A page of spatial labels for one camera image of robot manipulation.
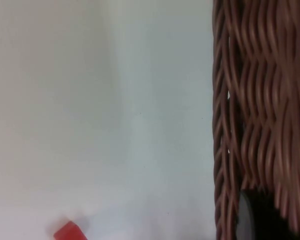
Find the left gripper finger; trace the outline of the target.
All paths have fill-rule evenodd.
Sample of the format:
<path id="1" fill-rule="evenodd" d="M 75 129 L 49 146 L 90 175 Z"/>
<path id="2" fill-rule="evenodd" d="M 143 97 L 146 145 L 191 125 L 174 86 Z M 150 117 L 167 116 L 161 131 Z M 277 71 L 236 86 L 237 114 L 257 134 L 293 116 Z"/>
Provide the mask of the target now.
<path id="1" fill-rule="evenodd" d="M 240 192 L 238 240 L 300 240 L 274 207 L 272 198 L 254 189 Z"/>

